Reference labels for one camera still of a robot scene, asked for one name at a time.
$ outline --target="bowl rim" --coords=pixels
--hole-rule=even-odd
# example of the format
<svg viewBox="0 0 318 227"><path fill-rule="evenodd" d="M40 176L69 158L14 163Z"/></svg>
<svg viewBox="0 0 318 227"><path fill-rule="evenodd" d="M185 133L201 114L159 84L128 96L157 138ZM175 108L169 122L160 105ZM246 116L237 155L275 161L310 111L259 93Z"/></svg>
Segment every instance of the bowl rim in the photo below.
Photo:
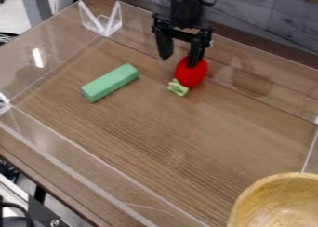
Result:
<svg viewBox="0 0 318 227"><path fill-rule="evenodd" d="M266 184L268 184L276 180L294 179L294 178L318 180L318 174L306 173L306 172L278 173L278 174L274 174L274 175L258 180L252 185L250 185L250 187L247 187L244 189L244 191L242 192L242 194L237 197L237 200L232 206L232 210L229 213L227 227L237 227L233 225L235 224L233 221L235 221L235 216L237 215L239 206L240 206L242 202L246 200L246 198L250 196L250 194L256 189L259 189L262 186L264 186Z"/></svg>

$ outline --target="gray wall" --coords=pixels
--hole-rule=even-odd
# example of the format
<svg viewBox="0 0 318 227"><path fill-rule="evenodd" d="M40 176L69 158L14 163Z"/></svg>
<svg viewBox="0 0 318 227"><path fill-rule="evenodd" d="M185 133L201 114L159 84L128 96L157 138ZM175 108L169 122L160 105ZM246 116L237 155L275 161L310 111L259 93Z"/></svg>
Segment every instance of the gray wall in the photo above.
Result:
<svg viewBox="0 0 318 227"><path fill-rule="evenodd" d="M168 5L168 0L152 1ZM219 0L205 14L247 33L318 52L318 4L303 0Z"/></svg>

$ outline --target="green rectangular block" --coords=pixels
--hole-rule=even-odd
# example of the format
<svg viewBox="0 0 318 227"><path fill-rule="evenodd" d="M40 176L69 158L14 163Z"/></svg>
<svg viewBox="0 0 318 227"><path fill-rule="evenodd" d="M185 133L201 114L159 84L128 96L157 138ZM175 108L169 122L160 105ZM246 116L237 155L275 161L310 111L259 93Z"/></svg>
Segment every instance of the green rectangular block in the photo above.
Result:
<svg viewBox="0 0 318 227"><path fill-rule="evenodd" d="M81 94L92 103L124 87L139 76L137 70L129 63L117 67L100 78L81 87Z"/></svg>

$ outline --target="robotic arm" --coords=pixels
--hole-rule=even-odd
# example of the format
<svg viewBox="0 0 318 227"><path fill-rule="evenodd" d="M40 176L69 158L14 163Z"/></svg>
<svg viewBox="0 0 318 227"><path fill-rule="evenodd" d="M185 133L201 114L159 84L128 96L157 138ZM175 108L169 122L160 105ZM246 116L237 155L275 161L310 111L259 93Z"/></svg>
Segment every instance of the robotic arm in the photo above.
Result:
<svg viewBox="0 0 318 227"><path fill-rule="evenodd" d="M203 60L204 50L212 43L213 29L203 25L203 0L169 0L169 15L153 14L152 32L155 33L159 55L167 60L173 52L173 39L189 43L185 67L195 68ZM183 29L196 29L197 33L187 33Z"/></svg>

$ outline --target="wooden bowl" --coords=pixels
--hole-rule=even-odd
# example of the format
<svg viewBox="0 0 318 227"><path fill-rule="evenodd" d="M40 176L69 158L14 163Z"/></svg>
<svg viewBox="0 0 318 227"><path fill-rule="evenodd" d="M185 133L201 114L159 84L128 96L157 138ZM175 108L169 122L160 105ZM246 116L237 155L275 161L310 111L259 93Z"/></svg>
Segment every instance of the wooden bowl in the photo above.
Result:
<svg viewBox="0 0 318 227"><path fill-rule="evenodd" d="M276 174L255 182L233 205L227 227L318 227L318 175Z"/></svg>

